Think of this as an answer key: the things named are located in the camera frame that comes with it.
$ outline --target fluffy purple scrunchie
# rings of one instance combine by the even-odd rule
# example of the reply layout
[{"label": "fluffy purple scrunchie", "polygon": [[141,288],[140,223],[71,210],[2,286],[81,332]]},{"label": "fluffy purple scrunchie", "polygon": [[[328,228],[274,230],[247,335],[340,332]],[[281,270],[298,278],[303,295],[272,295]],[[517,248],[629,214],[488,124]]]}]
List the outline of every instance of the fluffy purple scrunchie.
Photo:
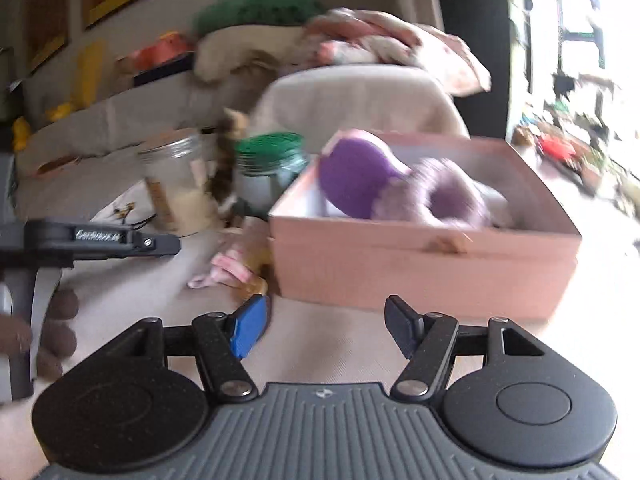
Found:
[{"label": "fluffy purple scrunchie", "polygon": [[393,178],[373,204],[374,220],[481,228],[489,215],[474,181],[450,160],[423,158],[405,178]]}]

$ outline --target circular black disc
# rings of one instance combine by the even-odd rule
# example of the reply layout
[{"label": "circular black disc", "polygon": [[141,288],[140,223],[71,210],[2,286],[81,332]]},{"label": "circular black disc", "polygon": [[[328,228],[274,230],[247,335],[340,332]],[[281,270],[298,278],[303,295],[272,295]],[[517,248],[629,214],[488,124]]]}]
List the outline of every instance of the circular black disc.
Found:
[{"label": "circular black disc", "polygon": [[31,420],[50,462],[87,473],[125,472],[162,460],[198,433],[204,393],[145,358],[105,358],[38,398]]},{"label": "circular black disc", "polygon": [[534,359],[456,381],[444,395],[445,424],[476,452],[516,467],[561,468],[598,456],[616,427],[609,394],[577,368]]}]

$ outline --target glass jar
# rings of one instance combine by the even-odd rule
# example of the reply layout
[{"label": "glass jar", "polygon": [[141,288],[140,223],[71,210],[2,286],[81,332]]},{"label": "glass jar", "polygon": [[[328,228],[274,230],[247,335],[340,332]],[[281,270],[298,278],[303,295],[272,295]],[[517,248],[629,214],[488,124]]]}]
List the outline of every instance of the glass jar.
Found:
[{"label": "glass jar", "polygon": [[207,168],[198,130],[153,137],[140,145],[138,157],[162,229],[187,236],[215,224],[217,208],[206,192]]},{"label": "glass jar", "polygon": [[302,137],[273,133],[243,139],[236,144],[236,193],[244,212],[266,219],[308,159]]}]

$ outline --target open box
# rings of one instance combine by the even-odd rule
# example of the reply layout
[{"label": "open box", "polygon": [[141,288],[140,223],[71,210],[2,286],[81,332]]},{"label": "open box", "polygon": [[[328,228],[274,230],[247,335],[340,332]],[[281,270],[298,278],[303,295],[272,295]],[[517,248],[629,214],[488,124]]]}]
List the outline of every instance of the open box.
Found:
[{"label": "open box", "polygon": [[381,310],[387,296],[398,294],[423,313],[550,317],[574,273],[582,239],[520,156],[504,140],[377,135],[409,166],[423,157],[449,158],[498,190],[516,228],[455,230],[347,218],[324,198],[314,162],[270,211],[282,295]]}]

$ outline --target gray ribbed surface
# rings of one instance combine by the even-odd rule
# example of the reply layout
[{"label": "gray ribbed surface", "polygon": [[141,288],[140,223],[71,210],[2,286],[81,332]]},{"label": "gray ribbed surface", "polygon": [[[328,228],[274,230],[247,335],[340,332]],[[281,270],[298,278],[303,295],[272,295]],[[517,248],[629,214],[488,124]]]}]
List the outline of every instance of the gray ribbed surface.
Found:
[{"label": "gray ribbed surface", "polygon": [[221,408],[210,428],[196,442],[145,472],[105,477],[54,465],[38,478],[611,480],[614,477],[597,465],[540,475],[485,465],[450,442],[430,410],[388,399],[379,384],[270,384],[259,399]]}]

